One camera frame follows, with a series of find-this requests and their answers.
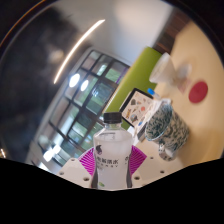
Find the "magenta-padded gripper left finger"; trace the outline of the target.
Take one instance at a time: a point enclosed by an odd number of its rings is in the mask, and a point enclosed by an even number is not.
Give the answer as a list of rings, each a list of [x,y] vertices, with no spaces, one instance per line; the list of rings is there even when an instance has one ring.
[[[90,188],[95,172],[93,149],[90,148],[79,158],[70,158],[57,175],[76,185]]]

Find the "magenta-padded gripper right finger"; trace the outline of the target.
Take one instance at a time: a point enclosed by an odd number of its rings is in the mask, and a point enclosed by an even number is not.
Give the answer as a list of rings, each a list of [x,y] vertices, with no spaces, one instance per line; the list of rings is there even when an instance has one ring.
[[[140,188],[148,185],[168,174],[162,166],[158,155],[154,152],[143,152],[136,146],[132,147],[129,161],[129,173],[127,175],[127,186],[129,188]]]

